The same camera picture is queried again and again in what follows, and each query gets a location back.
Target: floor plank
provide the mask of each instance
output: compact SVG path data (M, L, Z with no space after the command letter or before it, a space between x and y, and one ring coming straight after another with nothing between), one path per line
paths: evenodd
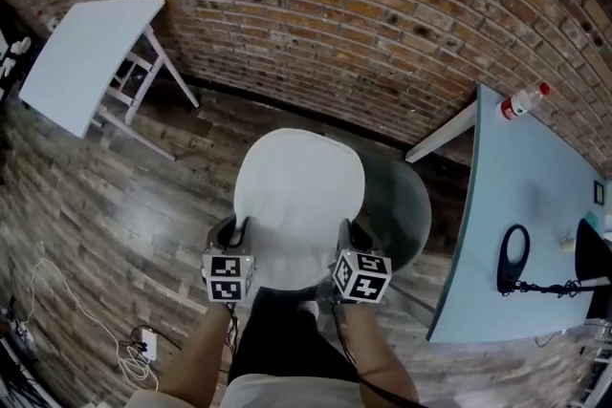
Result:
M135 128L179 155L163 159L115 136L110 150L93 130L86 140L66 134L13 101L3 115L9 142L0 187L0 296L14 292L29 308L33 267L42 256L63 270L83 307L120 339L149 323L182 343L206 311L199 275L210 227L231 212L233 185L249 147L279 127L348 138L400 159L398 150L244 99L200 91L202 107L168 105L151 91ZM402 274L409 288L435 306L448 275L468 184L468 169L424 159L415 169L429 191L433 223L424 254ZM532 339L487 346L440 346L393 305L379 305L384 334L413 374L429 406L564 406L591 360L574 335L539 349ZM244 320L248 312L239 311ZM324 334L337 342L332 324ZM68 407L106 400L121 406L132 393L114 345L76 310L49 269L36 280L32 329L37 371ZM174 352L160 341L161 369ZM230 361L225 353L225 368ZM223 393L223 382L217 401Z

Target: light blue tabletop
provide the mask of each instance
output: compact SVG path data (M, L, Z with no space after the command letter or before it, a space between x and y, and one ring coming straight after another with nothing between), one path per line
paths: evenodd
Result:
M492 89L478 87L470 186L452 269L427 335L432 342L512 340L576 327L584 323L593 296L497 292L501 242L514 224L524 225L531 236L521 280L550 286L576 279L574 254L561 251L560 244L576 236L580 218L589 212L602 226L594 181L604 183L590 163L533 116L507 121L498 115L501 100ZM514 235L522 243L522 235Z

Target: white shirt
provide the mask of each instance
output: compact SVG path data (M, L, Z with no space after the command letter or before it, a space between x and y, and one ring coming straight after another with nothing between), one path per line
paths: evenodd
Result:
M356 408L361 406L359 384L324 377L275 377L247 374L229 384L220 408ZM138 391L125 408L193 408L153 391Z

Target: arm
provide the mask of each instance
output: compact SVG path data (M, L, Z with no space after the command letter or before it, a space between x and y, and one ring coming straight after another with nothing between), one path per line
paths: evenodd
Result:
M195 408L208 408L217 387L229 324L228 308L219 303L210 305L202 323L164 368L159 391Z
M418 403L414 383L384 341L374 310L366 304L344 305L344 314L351 352L360 377L389 393ZM366 408L395 406L363 384L360 387L361 400Z

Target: table leg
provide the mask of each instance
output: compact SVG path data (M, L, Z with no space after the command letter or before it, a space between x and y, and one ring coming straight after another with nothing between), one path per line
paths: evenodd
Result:
M130 54L127 54L127 57L125 59L129 60ZM119 79L119 92L123 90L123 87L125 87L125 84L129 80L130 76L132 76L132 72L134 72L134 68L136 68L136 62L132 61L130 63L130 68L127 70L127 73L122 78Z
M185 84L185 81L181 77L181 74L179 74L179 71L176 69L172 61L170 61L170 58L165 53L164 48L162 48L162 45L155 37L155 34L153 33L153 29L150 26L146 27L146 29L144 30L144 35L146 36L146 39L149 40L149 43L151 43L151 46L153 46L153 49L156 51L156 53L164 60L165 67L170 71L170 73L172 74L176 82L179 84L181 89L183 89L183 92L185 92L185 95L189 97L189 100L191 101L191 103L195 107L200 107L200 103L195 98L195 96L191 93L191 91L187 87L187 84Z
M134 52L130 52L125 56L127 61L131 61L132 63L138 65L139 67L147 70L148 72L153 68L153 65L146 61L144 58L140 58Z
M113 89L113 87L106 88L106 94L110 97L114 97L116 100L123 102L126 106L131 106L134 99L124 94L121 90Z
M158 71L162 68L162 65L164 65L164 60L160 56L157 60L155 60L155 63L153 63L151 70L142 81L142 84L139 87L138 92L134 96L134 99L132 100L131 104L129 104L130 107L127 110L127 113L125 113L125 122L127 124L132 123L132 120L134 119L138 108L141 107L141 103L144 99L144 96L146 96L146 91L149 90L149 87L153 83L153 80L155 80L155 77L157 76Z
M457 116L447 122L444 126L434 131L431 135L417 144L412 150L405 154L405 160L409 163L421 159L443 144L457 138L469 130L476 122L476 102L474 101Z
M92 124L97 128L102 129L102 126L104 126L104 121L98 121L96 118L92 118Z
M172 160L172 161L176 160L175 155L172 155L171 153L164 150L161 146L158 146L153 141L150 141L147 138L145 138L143 135L141 135L140 133L137 133L135 130L133 130L127 124L125 124L125 122L123 122L119 118L116 118L114 115L109 113L108 109L106 109L104 106L99 106L98 114L101 115L104 119L106 119L111 124L114 124L115 126L117 126L119 129L121 129L121 131L123 131L123 133L132 137L134 140L139 141L140 143L147 146L151 150L155 150L157 153L159 153L160 155L163 155L169 160Z

